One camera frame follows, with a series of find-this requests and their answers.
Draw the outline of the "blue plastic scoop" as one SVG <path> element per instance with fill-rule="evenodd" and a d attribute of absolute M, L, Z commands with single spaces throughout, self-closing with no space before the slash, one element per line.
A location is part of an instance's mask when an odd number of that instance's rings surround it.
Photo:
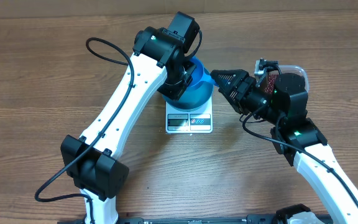
<path fill-rule="evenodd" d="M 212 78 L 211 75 L 208 75 L 208 74 L 205 74 L 203 76 L 204 78 L 204 81 L 207 82 L 207 83 L 210 83 L 211 85 L 214 85 L 214 86 L 218 86 L 218 84 L 216 83 L 216 81 Z"/>

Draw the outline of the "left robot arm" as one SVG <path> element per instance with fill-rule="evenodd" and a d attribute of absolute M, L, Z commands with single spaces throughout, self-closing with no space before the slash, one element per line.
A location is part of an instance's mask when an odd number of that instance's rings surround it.
<path fill-rule="evenodd" d="M 177 101 L 192 81 L 196 66 L 189 49 L 201 37 L 195 19 L 175 14 L 167 28 L 147 27 L 135 37 L 126 74 L 98 117 L 79 138 L 67 135 L 60 150 L 65 172 L 83 197 L 80 223 L 116 223 L 116 195 L 129 174 L 118 161 L 127 137 L 155 92 Z"/>

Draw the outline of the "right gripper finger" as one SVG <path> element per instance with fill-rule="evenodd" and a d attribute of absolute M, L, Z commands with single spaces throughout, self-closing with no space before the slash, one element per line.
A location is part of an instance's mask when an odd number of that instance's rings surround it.
<path fill-rule="evenodd" d="M 224 74 L 211 74 L 211 78 L 214 80 L 216 86 L 218 87 L 218 91 L 220 93 L 230 93 L 232 90 L 231 80 L 232 75 L 224 75 Z"/>
<path fill-rule="evenodd" d="M 213 70 L 210 75 L 213 80 L 230 80 L 232 77 L 240 75 L 243 72 L 243 69 L 234 69 L 234 70 Z"/>

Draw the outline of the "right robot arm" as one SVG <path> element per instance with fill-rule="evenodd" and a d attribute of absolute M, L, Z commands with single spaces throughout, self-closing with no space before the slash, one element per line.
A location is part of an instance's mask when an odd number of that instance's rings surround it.
<path fill-rule="evenodd" d="M 334 223 L 358 223 L 358 189 L 339 165 L 328 140 L 307 117 L 306 80 L 279 73 L 270 92 L 245 70 L 213 70 L 219 92 L 241 115 L 248 134 L 273 143 L 303 176 Z"/>

